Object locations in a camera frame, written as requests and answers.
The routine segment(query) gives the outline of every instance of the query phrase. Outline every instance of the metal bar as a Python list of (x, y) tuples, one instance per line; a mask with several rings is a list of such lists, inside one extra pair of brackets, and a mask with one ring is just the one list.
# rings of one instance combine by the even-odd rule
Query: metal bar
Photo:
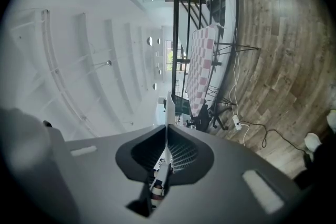
[(210, 10), (210, 20), (209, 20), (209, 24), (211, 24), (212, 23), (212, 0), (210, 0), (210, 5), (209, 5), (209, 10)]
[[(181, 46), (180, 57), (182, 57), (182, 60), (184, 60), (183, 56), (184, 56), (184, 49), (183, 49), (183, 47)], [(177, 59), (177, 63), (180, 64), (180, 70), (179, 70), (179, 71), (181, 71), (181, 70), (182, 70), (182, 63), (179, 62), (179, 58)]]
[[(235, 52), (240, 52), (240, 51), (248, 51), (248, 50), (258, 50), (259, 48), (252, 48), (252, 49), (246, 49), (246, 50), (236, 50)], [(218, 55), (224, 55), (224, 54), (229, 54), (231, 53), (230, 51), (229, 52), (224, 52), (222, 54), (218, 54)]]
[[(182, 3), (182, 6), (185, 8), (185, 10), (188, 12), (188, 14), (190, 14), (190, 5), (189, 5), (189, 7), (188, 7), (188, 9), (187, 9), (187, 7), (184, 5), (183, 1), (181, 1), (181, 3)], [(196, 23), (194, 17), (191, 16), (191, 19), (193, 20), (194, 25), (195, 25), (195, 27), (197, 28), (197, 23)]]
[(100, 62), (100, 63), (95, 63), (93, 66), (98, 66), (98, 65), (108, 65), (107, 61), (105, 62)]
[(208, 89), (208, 91), (210, 91), (211, 93), (214, 93), (214, 94), (217, 93), (217, 91), (213, 91), (212, 89)]
[(202, 21), (202, 0), (199, 0), (199, 11), (200, 11), (200, 16), (198, 18), (198, 28), (201, 28), (201, 21)]
[(173, 11), (173, 67), (172, 67), (172, 99), (175, 102), (175, 82), (176, 82), (176, 69), (177, 69), (177, 45), (179, 43), (179, 0), (174, 0)]
[[(190, 35), (190, 1), (188, 0), (188, 24), (187, 24), (187, 47), (186, 47), (186, 53), (185, 58), (188, 59), (188, 50), (189, 50), (189, 35)], [(183, 74), (183, 84), (182, 84), (182, 95), (181, 98), (183, 98), (184, 93), (184, 82), (185, 82), (185, 76), (187, 73), (187, 64), (184, 65), (184, 74)]]
[(232, 103), (232, 101), (230, 101), (230, 100), (226, 99), (225, 97), (222, 97), (222, 100), (225, 100), (225, 101), (227, 101), (227, 102), (230, 102), (230, 103)]
[(213, 91), (213, 92), (217, 92), (217, 91), (218, 91), (218, 89), (212, 89), (212, 88), (210, 88), (210, 87), (208, 87), (208, 90), (209, 90), (209, 91)]
[(205, 101), (219, 103), (219, 102), (216, 102), (216, 98), (215, 98), (215, 99), (213, 99), (213, 100), (205, 99)]
[(227, 46), (227, 47), (225, 47), (225, 48), (223, 48), (223, 49), (219, 49), (218, 51), (225, 50), (225, 49), (227, 49), (227, 48), (229, 48), (229, 47), (231, 47), (231, 46)]
[(212, 61), (212, 62), (211, 62), (211, 65), (217, 67), (217, 66), (221, 66), (222, 63), (221, 63), (221, 62), (215, 62), (215, 61)]
[[(194, 14), (195, 14), (196, 18), (198, 19), (197, 12), (195, 11), (195, 9), (194, 9), (194, 7), (193, 7), (193, 6), (191, 6), (191, 10), (194, 12)], [(194, 18), (193, 18), (193, 21), (194, 21), (194, 22), (195, 22), (195, 24), (196, 24), (196, 28), (199, 30), (199, 27), (198, 27), (198, 25), (197, 25), (196, 21), (194, 20)]]
[(176, 61), (178, 63), (190, 63), (190, 59), (180, 59), (180, 58), (178, 58), (178, 59), (176, 59)]
[(208, 26), (209, 24), (208, 24), (208, 22), (206, 21), (206, 19), (205, 19), (203, 13), (202, 13), (201, 15), (202, 15), (202, 18), (203, 18), (203, 20), (204, 20), (204, 22), (205, 22), (205, 25)]
[(245, 46), (245, 45), (239, 45), (239, 44), (233, 44), (233, 43), (223, 43), (223, 42), (215, 42), (216, 45), (230, 45), (230, 46), (240, 46), (245, 48), (254, 48), (254, 49), (260, 49), (258, 47), (252, 47), (252, 46)]
[(210, 93), (207, 93), (206, 95), (211, 96), (213, 98), (216, 98), (216, 96), (211, 95)]
[(219, 23), (222, 21), (222, 0), (219, 0)]
[(231, 101), (227, 100), (226, 98), (222, 98), (221, 101), (222, 101), (222, 102), (224, 101), (224, 102), (229, 103), (229, 104), (231, 104), (231, 105), (236, 105), (236, 104), (232, 103)]

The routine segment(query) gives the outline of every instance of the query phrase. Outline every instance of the pink checkered fabric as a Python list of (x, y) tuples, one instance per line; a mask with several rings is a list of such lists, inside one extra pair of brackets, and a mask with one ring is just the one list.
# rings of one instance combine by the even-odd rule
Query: pink checkered fabric
[(211, 71), (213, 48), (216, 38), (215, 25), (212, 24), (195, 31), (192, 38), (187, 92), (191, 113), (196, 117), (204, 103)]

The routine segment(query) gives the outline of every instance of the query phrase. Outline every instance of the staircase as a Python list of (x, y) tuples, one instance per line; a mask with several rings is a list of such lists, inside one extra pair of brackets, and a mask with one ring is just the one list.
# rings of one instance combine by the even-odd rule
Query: staircase
[[(201, 28), (204, 28), (210, 23), (210, 5), (212, 9), (212, 23), (220, 23), (224, 26), (225, 23), (225, 0), (202, 0), (202, 13), (201, 13)], [(199, 28), (199, 11), (200, 4), (199, 0), (192, 0), (190, 4), (190, 30), (189, 30), (189, 49), (188, 55), (190, 55), (190, 47), (192, 40), (192, 33)], [(188, 20), (188, 1), (181, 0), (179, 8), (179, 39), (182, 43), (183, 49), (186, 51), (187, 44), (187, 20)], [(223, 37), (223, 31), (220, 31), (221, 38)]]

